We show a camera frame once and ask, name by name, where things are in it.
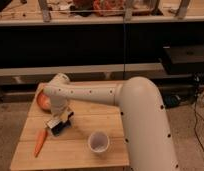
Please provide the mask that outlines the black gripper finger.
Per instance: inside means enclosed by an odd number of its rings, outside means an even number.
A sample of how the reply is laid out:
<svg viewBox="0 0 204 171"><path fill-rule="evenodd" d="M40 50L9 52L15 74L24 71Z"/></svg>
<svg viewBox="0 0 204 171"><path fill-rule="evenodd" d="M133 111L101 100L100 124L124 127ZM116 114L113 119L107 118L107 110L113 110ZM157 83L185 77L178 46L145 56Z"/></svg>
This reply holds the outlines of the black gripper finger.
<svg viewBox="0 0 204 171"><path fill-rule="evenodd" d="M51 129L51 132L54 136L58 136L66 127L70 127L70 126L71 126L71 122L69 119L65 123L60 121L57 126Z"/></svg>

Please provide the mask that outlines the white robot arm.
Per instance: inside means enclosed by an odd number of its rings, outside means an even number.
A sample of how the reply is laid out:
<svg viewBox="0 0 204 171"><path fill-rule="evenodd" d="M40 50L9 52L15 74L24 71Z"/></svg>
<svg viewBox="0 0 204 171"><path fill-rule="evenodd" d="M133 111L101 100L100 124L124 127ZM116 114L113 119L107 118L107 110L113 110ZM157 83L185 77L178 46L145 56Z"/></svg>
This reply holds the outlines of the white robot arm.
<svg viewBox="0 0 204 171"><path fill-rule="evenodd" d="M67 101L117 106L132 171L180 171L165 106L158 87L145 77L122 83L74 85L59 73L44 87L51 112L63 113Z"/></svg>

